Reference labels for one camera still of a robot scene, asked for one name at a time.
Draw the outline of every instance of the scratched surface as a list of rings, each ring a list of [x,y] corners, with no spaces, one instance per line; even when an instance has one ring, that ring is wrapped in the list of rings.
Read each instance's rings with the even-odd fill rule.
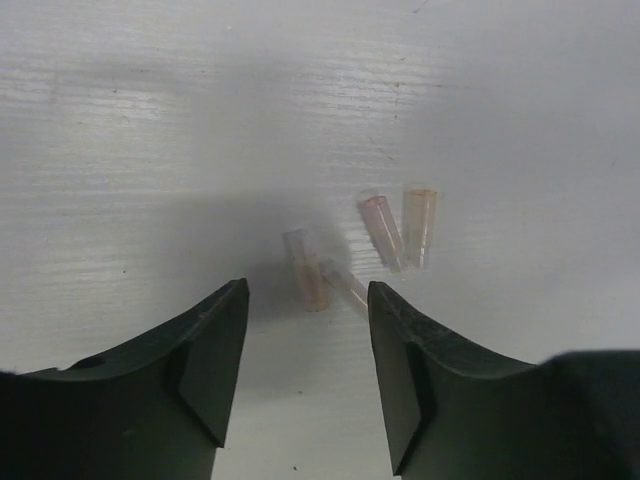
[[[218,479],[391,476],[366,323],[292,299],[307,225],[527,361],[640,344],[635,0],[5,0],[0,367],[66,367],[249,279]],[[392,277],[353,197],[441,192]]]

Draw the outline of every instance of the small plastic tube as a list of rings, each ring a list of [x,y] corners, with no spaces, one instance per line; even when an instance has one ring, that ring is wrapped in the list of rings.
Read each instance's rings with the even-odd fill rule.
[[[304,304],[310,312],[319,312],[329,306],[329,292],[324,283],[318,257],[309,240],[309,232],[304,229],[287,232],[284,243],[293,258],[296,281]]]
[[[422,183],[409,183],[404,190],[404,248],[409,263],[417,268],[426,268],[429,263],[437,196]]]
[[[372,188],[358,194],[357,201],[364,224],[382,262],[392,272],[401,272],[406,267],[402,239],[387,197]]]
[[[327,282],[341,292],[360,313],[367,316],[367,288],[351,272],[332,259],[320,262],[320,271]]]

